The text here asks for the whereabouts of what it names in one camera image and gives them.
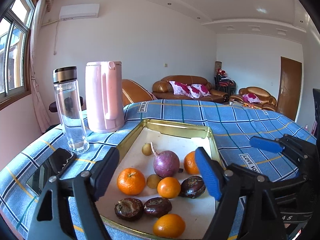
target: curtain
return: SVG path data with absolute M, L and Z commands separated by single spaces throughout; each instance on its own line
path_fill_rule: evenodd
M 41 131 L 44 133 L 50 126 L 49 115 L 44 108 L 40 93 L 39 85 L 36 81 L 36 73 L 34 71 L 34 63 L 36 59 L 36 41 L 41 28 L 43 16 L 47 11 L 50 11 L 53 0 L 38 0 L 36 4 L 33 22 L 31 26 L 31 37 L 30 37 L 30 78 L 31 78 L 31 96 L 33 106 L 36 113 L 36 119 L 39 123 Z

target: wooden door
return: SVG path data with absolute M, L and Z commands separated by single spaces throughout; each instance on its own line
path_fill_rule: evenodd
M 291 120 L 296 119 L 300 101 L 302 63 L 281 57 L 281 77 L 278 95 L 278 112 Z

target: purple radish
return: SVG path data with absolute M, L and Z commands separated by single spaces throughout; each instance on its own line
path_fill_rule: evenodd
M 172 151 L 157 152 L 152 142 L 151 149 L 155 158 L 153 160 L 153 168 L 155 173 L 161 178 L 173 177 L 180 168 L 179 157 Z

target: leather armchair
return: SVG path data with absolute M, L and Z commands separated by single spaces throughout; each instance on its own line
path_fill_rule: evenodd
M 182 84 L 192 85 L 192 84 L 203 84 L 209 90 L 210 96 L 201 98 L 190 98 L 184 95 L 174 95 L 173 88 L 169 81 L 177 81 Z M 200 101 L 210 101 L 216 103 L 223 103 L 228 100 L 228 94 L 223 91 L 217 91 L 212 89 L 212 85 L 203 77 L 198 76 L 186 76 L 186 75 L 175 75 L 167 76 L 157 81 L 152 86 L 152 93 L 158 99 L 184 99 L 184 100 L 200 100 Z
M 275 97 L 269 94 L 268 91 L 259 88 L 259 87 L 247 87 L 247 88 L 241 88 L 239 90 L 238 95 L 232 95 L 230 96 L 229 101 L 237 101 L 239 103 L 244 103 L 242 95 L 244 94 L 255 94 L 261 103 L 252 103 L 253 105 L 261 108 L 262 110 L 269 110 L 269 111 L 277 111 L 277 100 Z
M 154 98 L 146 89 L 144 89 L 142 86 L 140 86 L 133 80 L 122 80 L 123 106 L 138 102 L 151 101 L 154 99 L 156 98 Z

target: love sole label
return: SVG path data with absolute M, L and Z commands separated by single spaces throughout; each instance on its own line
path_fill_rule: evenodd
M 148 101 L 141 102 L 138 107 L 138 113 L 146 113 L 148 109 Z
M 249 170 L 261 173 L 257 164 L 252 160 L 249 154 L 239 154 L 239 156 L 244 161 L 245 165 L 247 165 Z

